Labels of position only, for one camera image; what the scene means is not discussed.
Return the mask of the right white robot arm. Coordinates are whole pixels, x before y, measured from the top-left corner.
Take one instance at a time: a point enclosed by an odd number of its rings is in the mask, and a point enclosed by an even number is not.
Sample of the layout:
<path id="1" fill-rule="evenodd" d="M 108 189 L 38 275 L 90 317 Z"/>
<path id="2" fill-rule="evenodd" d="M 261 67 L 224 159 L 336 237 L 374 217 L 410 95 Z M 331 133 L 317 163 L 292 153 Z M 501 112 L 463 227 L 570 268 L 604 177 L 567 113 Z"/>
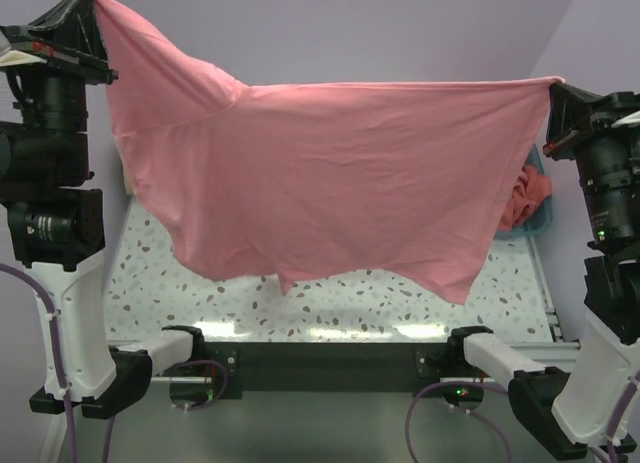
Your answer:
<path id="1" fill-rule="evenodd" d="M 614 462 L 636 449 L 627 421 L 639 397 L 639 97 L 557 83 L 550 100 L 543 151 L 576 164 L 593 235 L 575 365 L 536 363 L 481 326 L 455 329 L 443 359 L 456 375 L 492 377 L 555 459 Z"/>

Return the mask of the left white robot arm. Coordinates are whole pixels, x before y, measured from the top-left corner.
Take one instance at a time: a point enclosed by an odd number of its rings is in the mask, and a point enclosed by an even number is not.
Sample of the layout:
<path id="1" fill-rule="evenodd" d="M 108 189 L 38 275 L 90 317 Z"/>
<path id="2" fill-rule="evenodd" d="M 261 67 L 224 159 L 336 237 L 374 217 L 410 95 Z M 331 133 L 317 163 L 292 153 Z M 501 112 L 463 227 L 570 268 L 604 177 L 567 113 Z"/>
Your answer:
<path id="1" fill-rule="evenodd" d="M 107 343 L 102 302 L 103 194 L 91 178 L 86 89 L 109 85 L 94 0 L 61 0 L 34 21 L 1 30 L 1 70 L 19 122 L 1 126 L 1 203 L 16 275 L 34 290 L 45 343 L 36 413 L 79 407 L 107 420 L 137 403 L 155 375 L 200 373 L 200 330 L 168 326 L 147 341 Z"/>

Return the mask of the light pink t-shirt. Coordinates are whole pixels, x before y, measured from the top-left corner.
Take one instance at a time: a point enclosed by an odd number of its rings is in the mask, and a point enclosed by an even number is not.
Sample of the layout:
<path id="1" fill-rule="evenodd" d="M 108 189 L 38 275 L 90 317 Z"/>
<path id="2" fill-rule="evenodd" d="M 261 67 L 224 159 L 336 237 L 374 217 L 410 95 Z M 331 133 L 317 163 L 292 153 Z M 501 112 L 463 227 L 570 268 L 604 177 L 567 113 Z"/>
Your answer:
<path id="1" fill-rule="evenodd" d="M 550 107 L 549 77 L 247 85 L 94 0 L 133 192 L 212 280 L 362 269 L 462 304 Z"/>

